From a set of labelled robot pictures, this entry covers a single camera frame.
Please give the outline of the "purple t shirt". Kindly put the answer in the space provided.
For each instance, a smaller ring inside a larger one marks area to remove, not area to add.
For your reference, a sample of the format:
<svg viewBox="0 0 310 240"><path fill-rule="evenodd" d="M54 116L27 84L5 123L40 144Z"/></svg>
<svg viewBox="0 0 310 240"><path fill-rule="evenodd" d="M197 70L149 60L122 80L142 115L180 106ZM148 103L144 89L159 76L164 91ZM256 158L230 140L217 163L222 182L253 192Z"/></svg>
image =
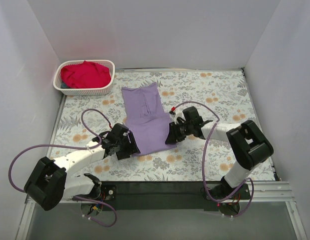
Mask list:
<svg viewBox="0 0 310 240"><path fill-rule="evenodd" d="M145 87L122 87L125 105L125 125L133 133L139 153L135 157L145 156L161 151L170 150L176 144L166 144L171 118L165 112L157 83Z"/></svg>

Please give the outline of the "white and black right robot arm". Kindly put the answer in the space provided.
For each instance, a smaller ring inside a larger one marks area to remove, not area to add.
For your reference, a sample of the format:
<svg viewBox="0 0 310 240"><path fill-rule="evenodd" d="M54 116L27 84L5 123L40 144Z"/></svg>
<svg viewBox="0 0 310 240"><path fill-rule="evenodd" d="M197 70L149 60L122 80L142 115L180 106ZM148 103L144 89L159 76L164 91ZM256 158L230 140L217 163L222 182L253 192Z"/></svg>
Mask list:
<svg viewBox="0 0 310 240"><path fill-rule="evenodd" d="M236 162L222 177L220 184L210 189L209 195L221 199L239 190L250 173L273 155L274 149L260 128L252 120L241 124L217 123L212 120L183 120L169 124L169 134L165 141L172 145L193 135L203 140L218 140L229 143Z"/></svg>

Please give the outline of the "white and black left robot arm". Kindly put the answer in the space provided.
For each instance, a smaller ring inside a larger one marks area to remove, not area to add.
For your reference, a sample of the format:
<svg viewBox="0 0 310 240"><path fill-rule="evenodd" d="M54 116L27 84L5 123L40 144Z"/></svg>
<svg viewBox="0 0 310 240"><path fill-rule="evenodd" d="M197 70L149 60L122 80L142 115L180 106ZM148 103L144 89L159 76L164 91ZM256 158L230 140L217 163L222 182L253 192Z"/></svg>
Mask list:
<svg viewBox="0 0 310 240"><path fill-rule="evenodd" d="M79 174L86 166L115 154L119 160L139 152L131 131L115 136L107 134L101 145L93 138L83 150L56 159L41 158L27 180L24 191L44 210L49 211L61 200L76 196L97 200L101 180L91 173Z"/></svg>

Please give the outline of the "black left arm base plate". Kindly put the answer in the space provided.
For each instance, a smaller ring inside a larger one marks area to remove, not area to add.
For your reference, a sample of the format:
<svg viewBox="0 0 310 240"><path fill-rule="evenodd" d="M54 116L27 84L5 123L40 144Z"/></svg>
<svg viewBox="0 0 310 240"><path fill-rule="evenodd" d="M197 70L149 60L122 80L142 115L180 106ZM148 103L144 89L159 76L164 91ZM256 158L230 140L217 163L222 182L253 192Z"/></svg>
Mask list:
<svg viewBox="0 0 310 240"><path fill-rule="evenodd" d="M97 200L97 201L112 201L116 198L117 187L114 184L96 185L88 194L79 194L77 197Z"/></svg>

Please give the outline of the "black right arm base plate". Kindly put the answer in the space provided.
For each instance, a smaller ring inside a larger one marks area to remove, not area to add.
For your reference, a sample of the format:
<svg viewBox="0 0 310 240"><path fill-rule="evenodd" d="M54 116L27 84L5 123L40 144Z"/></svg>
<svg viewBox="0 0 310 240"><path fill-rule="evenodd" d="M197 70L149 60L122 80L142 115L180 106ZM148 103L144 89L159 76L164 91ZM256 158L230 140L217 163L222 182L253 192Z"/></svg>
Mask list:
<svg viewBox="0 0 310 240"><path fill-rule="evenodd" d="M208 191L210 195L216 199L220 200L229 196L236 188L228 188L222 184L211 184L207 185ZM241 200L250 199L250 191L248 188L248 184L244 183L237 191L230 197L231 200L235 198L240 198Z"/></svg>

